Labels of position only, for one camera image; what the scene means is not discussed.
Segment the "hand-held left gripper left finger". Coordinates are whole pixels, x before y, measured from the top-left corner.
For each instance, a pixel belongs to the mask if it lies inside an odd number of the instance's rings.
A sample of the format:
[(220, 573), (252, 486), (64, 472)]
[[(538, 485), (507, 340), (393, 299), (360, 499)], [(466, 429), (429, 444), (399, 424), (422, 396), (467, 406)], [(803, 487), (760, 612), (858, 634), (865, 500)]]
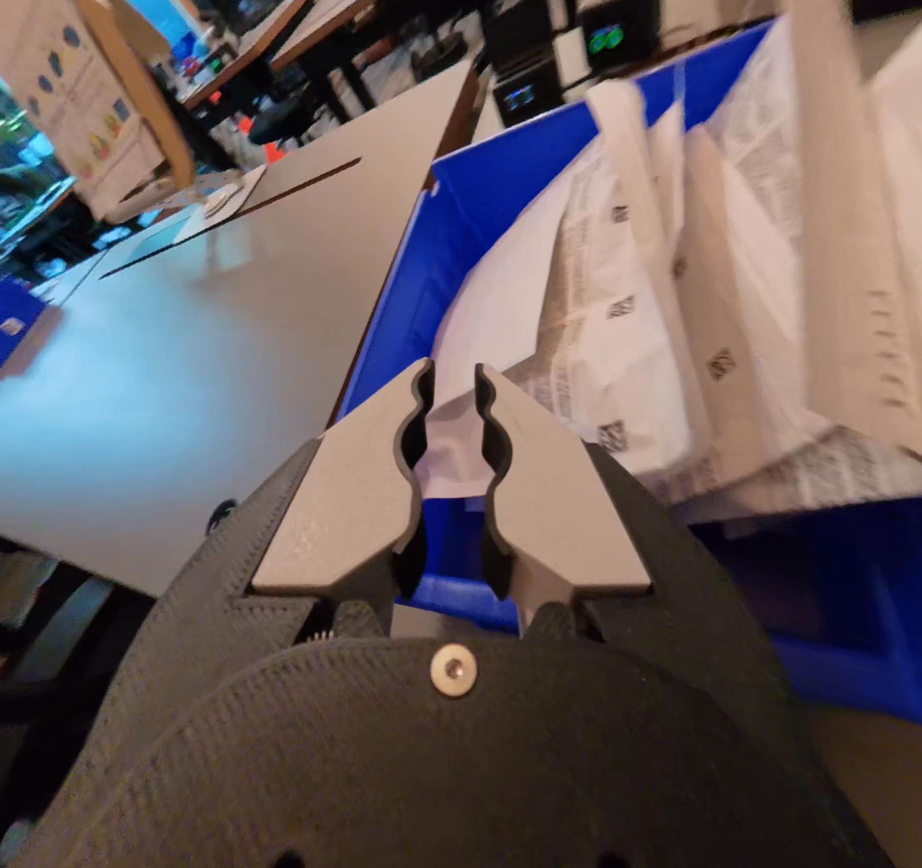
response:
[(421, 358), (325, 431), (253, 576), (256, 594), (413, 597), (428, 551), (415, 470), (434, 381)]

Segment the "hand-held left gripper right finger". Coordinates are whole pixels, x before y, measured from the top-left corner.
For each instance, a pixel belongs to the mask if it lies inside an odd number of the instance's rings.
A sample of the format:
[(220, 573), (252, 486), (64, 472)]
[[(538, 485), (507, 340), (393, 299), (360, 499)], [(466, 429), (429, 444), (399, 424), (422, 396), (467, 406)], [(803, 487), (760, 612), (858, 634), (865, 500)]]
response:
[(642, 557), (580, 436), (486, 364), (475, 369), (484, 497), (483, 574), (526, 620), (547, 603), (640, 596)]

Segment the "stack of white paper bags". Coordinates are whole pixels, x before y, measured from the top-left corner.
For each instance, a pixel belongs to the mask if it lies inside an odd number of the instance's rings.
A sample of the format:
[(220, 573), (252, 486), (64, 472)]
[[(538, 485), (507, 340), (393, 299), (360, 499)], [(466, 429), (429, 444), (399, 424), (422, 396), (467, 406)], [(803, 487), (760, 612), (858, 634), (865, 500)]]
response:
[(645, 132), (637, 87), (590, 90), (536, 353), (503, 374), (670, 505), (740, 495), (839, 432), (920, 466), (809, 406), (789, 15), (691, 128), (691, 62), (678, 73)]

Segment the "blue plastic bin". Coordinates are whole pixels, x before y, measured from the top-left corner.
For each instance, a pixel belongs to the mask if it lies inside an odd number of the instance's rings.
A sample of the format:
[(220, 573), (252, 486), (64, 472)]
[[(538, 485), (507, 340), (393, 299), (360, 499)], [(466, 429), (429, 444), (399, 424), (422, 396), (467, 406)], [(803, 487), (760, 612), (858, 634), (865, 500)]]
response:
[(1, 367), (4, 367), (42, 316), (47, 304), (19, 279), (1, 278)]
[[(435, 162), (414, 210), (339, 418), (429, 355), (450, 293), (513, 218), (595, 137), (581, 101)], [(761, 611), (794, 688), (816, 702), (920, 722), (920, 466), (848, 432), (805, 447), (744, 486), (682, 511), (723, 549), (719, 521), (793, 516), (795, 548), (743, 539), (731, 571)]]

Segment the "white monitor stand base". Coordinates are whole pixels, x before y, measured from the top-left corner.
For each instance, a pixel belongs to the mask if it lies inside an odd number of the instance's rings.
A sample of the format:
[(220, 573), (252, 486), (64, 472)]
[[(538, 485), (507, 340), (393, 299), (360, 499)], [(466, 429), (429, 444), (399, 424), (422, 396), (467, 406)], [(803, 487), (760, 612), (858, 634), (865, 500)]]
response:
[(162, 208), (193, 208), (193, 232), (216, 227), (240, 211), (268, 170), (263, 163), (247, 171), (237, 169), (200, 175), (190, 187), (161, 202)]

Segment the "black office chair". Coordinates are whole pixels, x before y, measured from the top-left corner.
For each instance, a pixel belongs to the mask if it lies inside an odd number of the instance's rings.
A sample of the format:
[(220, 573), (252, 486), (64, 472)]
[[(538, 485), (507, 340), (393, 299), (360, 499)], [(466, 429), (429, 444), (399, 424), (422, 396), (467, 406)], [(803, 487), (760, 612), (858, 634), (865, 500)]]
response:
[(283, 101), (261, 111), (252, 122), (249, 141), (255, 146), (267, 146), (293, 140), (299, 147), (307, 141), (304, 136), (314, 125), (321, 112), (321, 103), (311, 85), (295, 90)]

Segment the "black battery charger case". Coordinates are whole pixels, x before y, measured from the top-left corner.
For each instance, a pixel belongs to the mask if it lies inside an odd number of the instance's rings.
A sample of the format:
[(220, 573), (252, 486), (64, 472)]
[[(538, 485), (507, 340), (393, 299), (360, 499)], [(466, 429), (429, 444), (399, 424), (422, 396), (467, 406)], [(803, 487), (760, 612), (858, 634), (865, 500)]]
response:
[(519, 0), (485, 21), (492, 95), (505, 127), (563, 103), (547, 0)]

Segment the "white poster with coloured shapes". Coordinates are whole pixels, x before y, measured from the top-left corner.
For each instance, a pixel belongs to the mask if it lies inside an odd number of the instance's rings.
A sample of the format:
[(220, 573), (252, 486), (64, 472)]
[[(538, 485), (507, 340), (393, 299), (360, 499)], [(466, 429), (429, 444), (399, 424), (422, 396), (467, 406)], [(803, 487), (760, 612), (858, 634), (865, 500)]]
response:
[(76, 0), (1, 0), (1, 73), (97, 219), (165, 163)]

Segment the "black power adapter green display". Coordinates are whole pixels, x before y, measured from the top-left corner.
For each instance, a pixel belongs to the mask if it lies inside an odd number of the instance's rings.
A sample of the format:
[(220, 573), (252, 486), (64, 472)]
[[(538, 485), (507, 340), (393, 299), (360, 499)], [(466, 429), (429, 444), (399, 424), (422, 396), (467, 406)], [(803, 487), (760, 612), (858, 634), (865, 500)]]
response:
[(660, 50), (661, 0), (583, 0), (578, 20), (595, 75), (638, 65)]

